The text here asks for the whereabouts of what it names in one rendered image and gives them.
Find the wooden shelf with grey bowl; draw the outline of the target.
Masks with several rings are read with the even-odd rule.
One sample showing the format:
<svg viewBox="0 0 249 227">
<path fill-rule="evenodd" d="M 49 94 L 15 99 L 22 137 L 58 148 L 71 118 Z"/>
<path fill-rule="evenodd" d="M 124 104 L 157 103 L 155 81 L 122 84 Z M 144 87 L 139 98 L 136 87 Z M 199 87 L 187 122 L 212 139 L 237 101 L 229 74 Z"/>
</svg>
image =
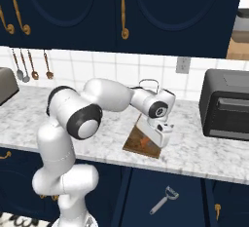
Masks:
<svg viewBox="0 0 249 227">
<path fill-rule="evenodd" d="M 249 60 L 249 8 L 237 11 L 227 59 Z"/>
</svg>

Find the orange-brown food item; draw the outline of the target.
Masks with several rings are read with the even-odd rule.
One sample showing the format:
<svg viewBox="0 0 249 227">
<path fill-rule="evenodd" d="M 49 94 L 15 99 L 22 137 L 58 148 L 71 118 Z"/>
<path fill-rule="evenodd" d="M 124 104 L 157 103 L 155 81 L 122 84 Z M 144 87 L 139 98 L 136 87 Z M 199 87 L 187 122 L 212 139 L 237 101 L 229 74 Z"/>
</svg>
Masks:
<svg viewBox="0 0 249 227">
<path fill-rule="evenodd" d="M 147 135 L 144 135 L 140 139 L 140 144 L 141 144 L 142 147 L 145 147 L 150 141 L 151 141 L 151 139 Z"/>
</svg>

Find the grey toaster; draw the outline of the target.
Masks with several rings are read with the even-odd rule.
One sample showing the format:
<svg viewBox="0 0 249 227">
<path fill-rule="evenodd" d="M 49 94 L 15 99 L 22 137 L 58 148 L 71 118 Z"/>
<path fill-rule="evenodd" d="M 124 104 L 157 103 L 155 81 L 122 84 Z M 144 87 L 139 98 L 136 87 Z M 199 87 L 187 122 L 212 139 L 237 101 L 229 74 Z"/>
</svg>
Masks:
<svg viewBox="0 0 249 227">
<path fill-rule="evenodd" d="M 15 74 L 11 68 L 0 67 L 0 106 L 19 91 Z"/>
</svg>

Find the hanging brown fork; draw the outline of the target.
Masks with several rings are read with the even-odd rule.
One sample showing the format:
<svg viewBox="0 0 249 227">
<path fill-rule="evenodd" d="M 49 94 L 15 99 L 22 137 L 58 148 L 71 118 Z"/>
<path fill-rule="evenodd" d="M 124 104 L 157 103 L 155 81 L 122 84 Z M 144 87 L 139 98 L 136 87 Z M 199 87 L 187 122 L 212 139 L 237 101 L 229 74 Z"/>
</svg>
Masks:
<svg viewBox="0 0 249 227">
<path fill-rule="evenodd" d="M 52 80 L 53 79 L 53 73 L 50 71 L 50 67 L 49 67 L 49 62 L 48 62 L 48 56 L 44 50 L 44 59 L 45 59 L 45 63 L 46 63 L 46 66 L 47 66 L 47 78 Z"/>
</svg>

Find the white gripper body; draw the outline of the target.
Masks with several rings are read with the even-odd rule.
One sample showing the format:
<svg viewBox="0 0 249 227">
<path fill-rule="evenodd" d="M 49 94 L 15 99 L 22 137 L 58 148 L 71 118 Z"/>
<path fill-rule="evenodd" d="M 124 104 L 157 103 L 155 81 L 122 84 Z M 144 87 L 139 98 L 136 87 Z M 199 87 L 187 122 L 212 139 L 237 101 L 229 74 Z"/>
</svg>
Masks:
<svg viewBox="0 0 249 227">
<path fill-rule="evenodd" d="M 141 115 L 136 127 L 148 136 L 159 148 L 164 148 L 171 135 L 171 126 L 167 124 L 167 116 L 151 119 Z"/>
</svg>

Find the hanging grey spoon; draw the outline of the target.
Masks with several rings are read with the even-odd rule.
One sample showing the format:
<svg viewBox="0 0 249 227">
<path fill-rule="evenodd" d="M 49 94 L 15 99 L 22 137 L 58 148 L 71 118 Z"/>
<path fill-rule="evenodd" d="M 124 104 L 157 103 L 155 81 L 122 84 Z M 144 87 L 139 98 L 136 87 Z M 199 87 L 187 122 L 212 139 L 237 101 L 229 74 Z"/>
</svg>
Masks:
<svg viewBox="0 0 249 227">
<path fill-rule="evenodd" d="M 19 69 L 17 55 L 16 55 L 14 49 L 12 49 L 12 53 L 13 53 L 13 57 L 14 57 L 15 64 L 16 64 L 16 66 L 17 66 L 17 76 L 18 76 L 18 79 L 22 81 L 22 79 L 23 79 L 23 73 L 22 73 L 22 71 Z"/>
</svg>

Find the hanging grey ladle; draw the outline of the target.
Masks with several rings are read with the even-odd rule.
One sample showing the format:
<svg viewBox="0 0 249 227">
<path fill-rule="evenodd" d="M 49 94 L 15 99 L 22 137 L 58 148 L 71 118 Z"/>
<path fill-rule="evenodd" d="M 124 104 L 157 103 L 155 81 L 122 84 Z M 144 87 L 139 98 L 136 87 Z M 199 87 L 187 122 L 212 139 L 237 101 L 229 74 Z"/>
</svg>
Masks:
<svg viewBox="0 0 249 227">
<path fill-rule="evenodd" d="M 19 49 L 19 51 L 20 51 L 20 57 L 21 57 L 21 61 L 22 61 L 23 67 L 24 67 L 24 71 L 25 71 L 25 75 L 23 76 L 22 81 L 24 83 L 28 83 L 30 81 L 30 76 L 29 76 L 28 71 L 27 71 L 27 67 L 26 67 L 26 63 L 25 63 L 25 60 L 24 60 L 22 50 Z"/>
</svg>

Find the black toaster oven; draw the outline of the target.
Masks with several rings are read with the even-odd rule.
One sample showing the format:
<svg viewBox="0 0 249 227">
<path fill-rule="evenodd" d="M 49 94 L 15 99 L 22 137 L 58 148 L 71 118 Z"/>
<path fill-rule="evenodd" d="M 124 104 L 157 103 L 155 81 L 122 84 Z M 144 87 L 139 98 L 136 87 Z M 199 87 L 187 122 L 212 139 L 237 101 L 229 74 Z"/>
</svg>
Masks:
<svg viewBox="0 0 249 227">
<path fill-rule="evenodd" d="M 208 69 L 198 107 L 205 136 L 249 141 L 249 71 Z"/>
</svg>

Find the dark blue open drawer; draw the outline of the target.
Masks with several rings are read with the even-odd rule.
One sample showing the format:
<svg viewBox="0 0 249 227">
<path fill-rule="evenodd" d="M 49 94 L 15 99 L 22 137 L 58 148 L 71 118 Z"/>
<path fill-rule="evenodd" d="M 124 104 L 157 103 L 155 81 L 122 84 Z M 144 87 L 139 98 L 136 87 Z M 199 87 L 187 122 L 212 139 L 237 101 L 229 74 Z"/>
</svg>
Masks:
<svg viewBox="0 0 249 227">
<path fill-rule="evenodd" d="M 169 186 L 179 197 L 151 209 Z M 206 227 L 200 179 L 166 172 L 133 169 L 121 227 Z"/>
</svg>

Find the brown wooden cutting board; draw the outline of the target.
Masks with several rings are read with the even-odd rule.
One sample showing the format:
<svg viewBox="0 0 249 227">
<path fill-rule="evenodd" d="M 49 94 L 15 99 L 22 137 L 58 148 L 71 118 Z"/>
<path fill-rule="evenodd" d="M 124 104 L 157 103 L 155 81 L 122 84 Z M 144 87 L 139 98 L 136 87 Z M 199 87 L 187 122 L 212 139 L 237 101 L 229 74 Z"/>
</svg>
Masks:
<svg viewBox="0 0 249 227">
<path fill-rule="evenodd" d="M 136 123 L 124 144 L 123 150 L 157 159 L 160 156 L 161 148 L 157 147 L 152 140 L 145 147 L 142 147 L 140 139 L 145 134 L 136 127 Z"/>
</svg>

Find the dark blue lower cupboard door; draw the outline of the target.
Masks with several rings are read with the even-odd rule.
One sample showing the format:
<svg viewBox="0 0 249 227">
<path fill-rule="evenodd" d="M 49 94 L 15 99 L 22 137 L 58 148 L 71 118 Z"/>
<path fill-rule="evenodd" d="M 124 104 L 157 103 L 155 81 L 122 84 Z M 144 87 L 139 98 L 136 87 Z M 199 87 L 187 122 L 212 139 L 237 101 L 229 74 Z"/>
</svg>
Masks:
<svg viewBox="0 0 249 227">
<path fill-rule="evenodd" d="M 32 189 L 32 177 L 42 166 L 40 155 L 0 147 L 0 156 L 5 156 L 7 151 L 11 151 L 12 156 L 0 160 L 0 210 L 54 223 L 59 217 L 57 201 L 50 198 L 42 200 Z M 111 227 L 125 169 L 84 160 L 77 160 L 76 163 L 97 168 L 99 182 L 87 194 L 86 203 L 99 227 Z"/>
<path fill-rule="evenodd" d="M 204 201 L 208 227 L 249 227 L 249 186 L 205 179 Z M 216 220 L 215 204 L 221 205 Z"/>
</svg>

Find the grey peeler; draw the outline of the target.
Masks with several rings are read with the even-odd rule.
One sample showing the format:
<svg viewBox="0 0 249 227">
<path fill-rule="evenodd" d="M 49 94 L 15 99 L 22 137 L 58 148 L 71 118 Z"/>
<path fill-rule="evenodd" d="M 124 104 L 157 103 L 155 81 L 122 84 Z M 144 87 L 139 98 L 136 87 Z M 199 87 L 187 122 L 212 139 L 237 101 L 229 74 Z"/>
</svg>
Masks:
<svg viewBox="0 0 249 227">
<path fill-rule="evenodd" d="M 175 201 L 179 198 L 179 193 L 170 186 L 165 188 L 165 195 L 151 208 L 150 214 L 155 214 L 167 201 Z"/>
</svg>

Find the grey wall socket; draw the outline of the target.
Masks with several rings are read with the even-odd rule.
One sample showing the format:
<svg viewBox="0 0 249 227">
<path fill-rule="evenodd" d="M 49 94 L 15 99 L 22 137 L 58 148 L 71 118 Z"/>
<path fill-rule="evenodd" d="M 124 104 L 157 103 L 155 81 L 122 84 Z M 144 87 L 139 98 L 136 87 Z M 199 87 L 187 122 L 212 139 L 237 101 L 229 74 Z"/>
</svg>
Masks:
<svg viewBox="0 0 249 227">
<path fill-rule="evenodd" d="M 177 57 L 176 72 L 180 74 L 188 74 L 191 65 L 190 57 Z"/>
</svg>

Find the hanging brown spoon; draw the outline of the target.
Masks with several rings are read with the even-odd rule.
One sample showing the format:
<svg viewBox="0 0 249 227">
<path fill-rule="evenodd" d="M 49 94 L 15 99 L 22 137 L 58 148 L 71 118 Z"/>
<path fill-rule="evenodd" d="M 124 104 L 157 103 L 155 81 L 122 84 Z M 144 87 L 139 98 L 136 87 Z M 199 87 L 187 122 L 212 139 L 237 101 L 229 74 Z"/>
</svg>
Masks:
<svg viewBox="0 0 249 227">
<path fill-rule="evenodd" d="M 29 61 L 30 61 L 30 65 L 31 65 L 31 68 L 32 68 L 32 72 L 31 72 L 31 76 L 34 80 L 39 80 L 39 74 L 38 72 L 34 69 L 34 64 L 33 64 L 33 60 L 32 60 L 32 55 L 30 53 L 29 50 L 27 50 L 27 54 L 28 54 L 28 58 L 29 58 Z"/>
</svg>

